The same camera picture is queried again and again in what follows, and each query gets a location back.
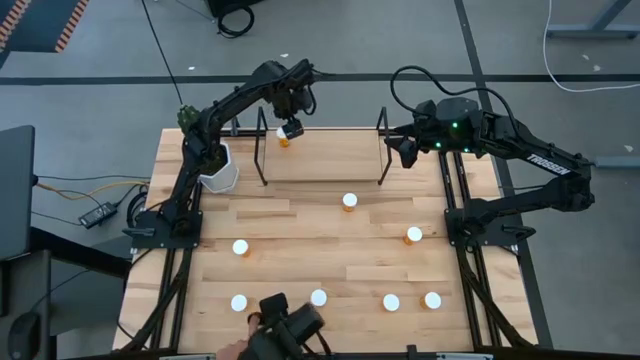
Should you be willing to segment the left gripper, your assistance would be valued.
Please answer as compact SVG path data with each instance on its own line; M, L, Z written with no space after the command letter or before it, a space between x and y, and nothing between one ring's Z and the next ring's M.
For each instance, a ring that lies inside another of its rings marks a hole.
M290 78L280 81L274 88L273 112L276 118L290 119L299 111L313 115L316 111L316 99L311 89L315 77ZM288 140L301 136L304 128L299 119L292 119L283 126L284 137Z

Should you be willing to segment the grey floor bar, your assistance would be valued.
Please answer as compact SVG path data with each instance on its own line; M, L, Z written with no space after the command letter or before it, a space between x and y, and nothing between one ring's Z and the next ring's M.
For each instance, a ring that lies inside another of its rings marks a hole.
M602 169L640 169L640 156L597 156L595 166Z

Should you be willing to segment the black computer mouse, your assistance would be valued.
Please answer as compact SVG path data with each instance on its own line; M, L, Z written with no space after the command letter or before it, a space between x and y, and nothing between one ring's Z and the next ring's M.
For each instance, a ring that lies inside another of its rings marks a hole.
M40 315L35 311L19 315L8 334L10 360L34 360L40 350Z

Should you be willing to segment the dark monitor panel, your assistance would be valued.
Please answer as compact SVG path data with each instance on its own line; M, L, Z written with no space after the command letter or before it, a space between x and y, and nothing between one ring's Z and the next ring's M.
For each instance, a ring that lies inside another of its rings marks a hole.
M29 248L35 128L0 131L0 262Z

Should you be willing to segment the black handheld device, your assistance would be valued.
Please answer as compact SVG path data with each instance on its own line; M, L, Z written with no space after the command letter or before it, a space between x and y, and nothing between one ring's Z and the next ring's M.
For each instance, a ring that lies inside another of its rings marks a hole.
M306 355L319 359L307 341L317 336L326 356L333 353L320 330L325 321L310 302L293 312L288 311L284 293L277 293L259 302L256 315L261 327L248 340L247 348L238 360L304 360Z

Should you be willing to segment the wooden shelf black metal frame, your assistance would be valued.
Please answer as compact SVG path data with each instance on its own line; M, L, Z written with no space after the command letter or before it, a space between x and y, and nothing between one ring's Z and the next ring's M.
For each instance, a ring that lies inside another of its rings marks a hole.
M261 182L375 182L382 184L393 163L387 109L374 127L309 127L285 148L258 111L253 162Z

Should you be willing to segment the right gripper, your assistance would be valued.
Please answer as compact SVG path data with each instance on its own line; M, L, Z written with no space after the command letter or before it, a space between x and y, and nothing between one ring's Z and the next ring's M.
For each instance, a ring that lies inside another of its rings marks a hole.
M386 145L399 150L403 167L411 168L414 165L422 142L435 133L436 110L433 100L419 103L416 112L412 113L412 121L395 127L390 137L384 140Z

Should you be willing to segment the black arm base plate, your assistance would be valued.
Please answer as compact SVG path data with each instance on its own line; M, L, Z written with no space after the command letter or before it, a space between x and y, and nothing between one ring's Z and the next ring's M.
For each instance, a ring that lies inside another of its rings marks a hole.
M133 248L189 249L199 246L202 222L201 211L171 219L161 212L144 212L133 227L122 232L132 238Z
M467 216L463 209L447 209L444 216L453 246L518 245L536 233L534 228L517 222L514 215L483 221Z

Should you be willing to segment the person's hand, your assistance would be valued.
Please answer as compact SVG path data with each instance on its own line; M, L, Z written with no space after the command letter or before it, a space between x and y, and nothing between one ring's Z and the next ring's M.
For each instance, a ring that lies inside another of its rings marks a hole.
M234 343L227 344L216 352L216 360L238 360L241 353L244 352L249 343L249 339L259 329L262 321L262 314L259 312L251 313L248 317L248 332L244 339L239 339Z

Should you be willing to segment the black power adapter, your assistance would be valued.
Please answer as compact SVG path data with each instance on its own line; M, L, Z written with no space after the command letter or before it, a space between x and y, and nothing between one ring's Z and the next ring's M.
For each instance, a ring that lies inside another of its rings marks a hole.
M105 202L93 210L81 215L79 223L86 229L91 229L96 225L101 225L117 213L117 207L111 202Z

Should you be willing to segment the green cactus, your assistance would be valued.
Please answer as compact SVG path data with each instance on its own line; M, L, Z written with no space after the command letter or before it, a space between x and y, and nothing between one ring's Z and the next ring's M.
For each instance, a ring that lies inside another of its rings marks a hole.
M184 135L183 149L200 172L213 176L227 164L227 152L220 140L221 127L207 110L182 105L177 122Z

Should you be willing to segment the black box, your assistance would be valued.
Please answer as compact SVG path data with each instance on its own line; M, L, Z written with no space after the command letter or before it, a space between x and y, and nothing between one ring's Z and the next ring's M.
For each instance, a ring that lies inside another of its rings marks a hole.
M218 18L224 14L251 7L263 0L204 0L211 15Z

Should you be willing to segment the dark side desk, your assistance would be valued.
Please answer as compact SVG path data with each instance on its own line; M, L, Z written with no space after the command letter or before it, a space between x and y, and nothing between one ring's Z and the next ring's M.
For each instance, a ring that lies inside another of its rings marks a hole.
M40 315L34 360L56 360L57 336L115 314L131 256L116 241L89 247L50 232L30 230L29 248L0 262L0 360L10 360L8 334L21 314Z

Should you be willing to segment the grey desk leg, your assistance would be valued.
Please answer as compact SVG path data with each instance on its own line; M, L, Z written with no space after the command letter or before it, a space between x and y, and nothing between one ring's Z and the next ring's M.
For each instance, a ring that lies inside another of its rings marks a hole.
M548 16L544 34L547 38L585 38L585 39L629 39L640 36L640 25L614 24L613 21L632 2L632 0L611 0L595 17L586 24L556 24L550 23L553 0L548 1Z

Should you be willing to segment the dark mat hazard-striped edges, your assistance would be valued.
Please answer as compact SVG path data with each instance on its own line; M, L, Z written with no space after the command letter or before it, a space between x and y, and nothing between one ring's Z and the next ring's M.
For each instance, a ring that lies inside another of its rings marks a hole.
M12 52L63 52L89 1L0 0L0 69Z

